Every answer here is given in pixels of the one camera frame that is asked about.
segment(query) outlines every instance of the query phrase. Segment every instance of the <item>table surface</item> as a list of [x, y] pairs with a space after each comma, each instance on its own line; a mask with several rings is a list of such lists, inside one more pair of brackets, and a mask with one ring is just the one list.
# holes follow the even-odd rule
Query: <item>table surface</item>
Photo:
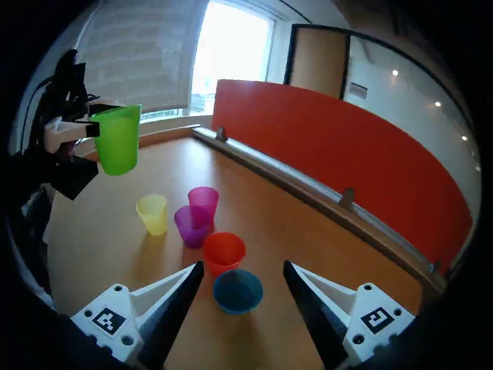
[[[223, 313], [204, 280], [190, 307], [166, 368], [320, 369], [322, 362], [283, 278], [283, 261], [356, 289], [372, 282], [411, 312], [419, 283], [349, 231], [192, 138], [143, 148], [128, 174], [100, 174], [73, 201], [57, 194], [52, 208], [48, 265], [58, 310], [73, 315], [110, 285], [130, 291], [197, 260], [201, 250], [183, 247], [174, 212], [196, 186], [220, 194], [216, 231], [246, 243], [240, 267], [261, 280], [264, 298], [251, 313]], [[146, 233], [136, 201], [149, 194], [168, 199], [168, 232]]]

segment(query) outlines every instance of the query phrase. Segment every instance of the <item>white roller blind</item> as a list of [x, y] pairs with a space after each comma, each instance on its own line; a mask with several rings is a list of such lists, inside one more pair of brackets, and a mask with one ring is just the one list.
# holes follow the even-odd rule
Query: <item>white roller blind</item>
[[107, 0], [84, 32], [91, 94], [143, 111], [187, 108], [208, 0]]

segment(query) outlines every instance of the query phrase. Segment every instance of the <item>red partition wall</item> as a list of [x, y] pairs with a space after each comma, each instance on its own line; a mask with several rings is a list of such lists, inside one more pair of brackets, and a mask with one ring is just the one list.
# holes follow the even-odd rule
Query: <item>red partition wall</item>
[[429, 261], [450, 266], [472, 219], [455, 181], [419, 142], [366, 110], [292, 86], [221, 80], [213, 129], [355, 202]]

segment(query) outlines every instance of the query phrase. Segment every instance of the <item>pink cup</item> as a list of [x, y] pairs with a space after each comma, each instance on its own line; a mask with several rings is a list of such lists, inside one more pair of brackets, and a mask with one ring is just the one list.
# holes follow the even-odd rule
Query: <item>pink cup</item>
[[174, 222], [183, 239], [183, 244], [197, 249], [204, 243], [212, 218], [204, 208], [196, 205], [186, 205], [174, 214]]
[[189, 204], [203, 207], [214, 220], [216, 207], [218, 206], [219, 193], [213, 187], [201, 186], [190, 190]]

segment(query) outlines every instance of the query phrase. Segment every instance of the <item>plastic cup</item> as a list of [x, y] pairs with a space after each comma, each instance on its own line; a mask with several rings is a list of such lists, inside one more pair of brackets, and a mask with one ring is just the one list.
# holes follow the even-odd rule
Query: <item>plastic cup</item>
[[196, 249], [204, 243], [212, 219], [204, 208], [186, 205], [174, 214], [174, 222], [183, 239], [183, 244]]
[[216, 214], [218, 200], [219, 193], [213, 187], [200, 186], [189, 191], [189, 204], [205, 208], [211, 214], [212, 219]]
[[231, 232], [216, 232], [204, 242], [205, 263], [213, 276], [238, 268], [245, 253], [245, 243]]
[[149, 194], [137, 201], [137, 213], [151, 235], [161, 235], [168, 229], [166, 206], [168, 201], [162, 195]]
[[99, 122], [99, 137], [94, 142], [108, 175], [123, 175], [137, 165], [140, 119], [141, 105], [110, 109], [89, 118]]
[[255, 275], [245, 270], [232, 270], [216, 279], [213, 296], [224, 312], [241, 315], [258, 306], [264, 290]]

